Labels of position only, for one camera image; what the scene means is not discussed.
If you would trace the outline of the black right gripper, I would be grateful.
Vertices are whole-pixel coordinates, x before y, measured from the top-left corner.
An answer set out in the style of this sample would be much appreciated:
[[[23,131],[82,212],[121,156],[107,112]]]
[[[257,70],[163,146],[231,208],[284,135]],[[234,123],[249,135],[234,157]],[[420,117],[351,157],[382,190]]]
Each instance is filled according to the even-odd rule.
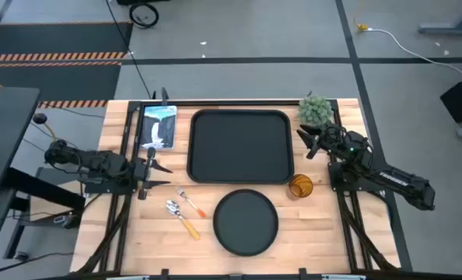
[[[338,159],[347,159],[345,128],[336,124],[320,126],[301,124],[300,129],[296,132],[309,149],[307,159],[312,159],[319,149],[323,149]]]

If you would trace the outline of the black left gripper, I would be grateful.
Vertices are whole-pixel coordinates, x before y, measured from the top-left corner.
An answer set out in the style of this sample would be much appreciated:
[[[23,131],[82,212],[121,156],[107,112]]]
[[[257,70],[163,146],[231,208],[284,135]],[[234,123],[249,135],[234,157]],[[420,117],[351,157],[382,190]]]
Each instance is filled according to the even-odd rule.
[[[134,160],[134,171],[133,178],[138,182],[138,200],[145,200],[147,196],[147,190],[144,187],[146,179],[149,177],[150,168],[154,170],[162,171],[164,173],[172,173],[171,170],[161,166],[155,159],[156,149],[153,147],[147,150],[147,159],[136,158]],[[152,189],[153,187],[170,184],[170,181],[163,180],[150,180],[147,182],[147,188]]]

